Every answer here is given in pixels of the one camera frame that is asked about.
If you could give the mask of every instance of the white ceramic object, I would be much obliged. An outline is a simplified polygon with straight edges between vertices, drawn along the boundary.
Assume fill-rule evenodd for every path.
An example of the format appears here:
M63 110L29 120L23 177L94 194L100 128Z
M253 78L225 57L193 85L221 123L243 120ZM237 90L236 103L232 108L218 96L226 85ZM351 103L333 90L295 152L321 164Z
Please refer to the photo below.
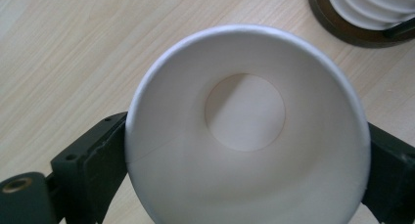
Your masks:
M359 100L290 33L235 24L191 35L149 69L125 156L156 223L347 223L368 178Z
M384 30L415 17L415 0L330 0L342 18L361 28Z

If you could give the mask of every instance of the light wood grain surface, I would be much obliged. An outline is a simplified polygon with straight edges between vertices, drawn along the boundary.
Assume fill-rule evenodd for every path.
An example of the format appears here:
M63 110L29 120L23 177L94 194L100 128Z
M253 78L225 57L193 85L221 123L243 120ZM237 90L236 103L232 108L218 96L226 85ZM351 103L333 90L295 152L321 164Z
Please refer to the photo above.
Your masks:
M329 34L307 0L0 0L0 180L49 161L125 112L168 47L219 24L288 30L345 72L368 120L415 145L415 42L363 49ZM153 223L125 179L105 223ZM351 223L376 223L364 206Z

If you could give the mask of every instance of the dark brown base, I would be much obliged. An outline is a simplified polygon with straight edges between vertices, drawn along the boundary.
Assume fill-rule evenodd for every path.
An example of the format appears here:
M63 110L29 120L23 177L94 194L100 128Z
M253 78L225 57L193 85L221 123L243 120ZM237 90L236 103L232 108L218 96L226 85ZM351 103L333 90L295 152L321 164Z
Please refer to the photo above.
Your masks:
M415 30L393 38L387 38L382 31L363 29L343 19L329 0L308 0L315 18L330 33L352 45L365 48L391 47L415 38Z

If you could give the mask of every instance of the stacked white disk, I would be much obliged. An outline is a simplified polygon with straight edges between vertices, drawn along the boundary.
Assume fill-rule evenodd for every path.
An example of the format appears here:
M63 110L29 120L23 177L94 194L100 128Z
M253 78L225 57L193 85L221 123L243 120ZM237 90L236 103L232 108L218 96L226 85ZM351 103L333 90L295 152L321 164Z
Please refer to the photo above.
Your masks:
M384 30L415 17L415 0L330 0L346 21L361 28Z

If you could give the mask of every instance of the black bracket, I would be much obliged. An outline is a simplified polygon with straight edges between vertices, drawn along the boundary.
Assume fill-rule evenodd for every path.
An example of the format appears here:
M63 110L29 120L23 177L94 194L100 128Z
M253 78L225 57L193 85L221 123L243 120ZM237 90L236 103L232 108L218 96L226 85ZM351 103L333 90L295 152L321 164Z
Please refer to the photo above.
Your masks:
M0 183L0 223L102 223L126 175L127 113L107 117L54 159L46 178L31 172ZM369 124L372 159L363 203L386 224L415 219L415 148Z

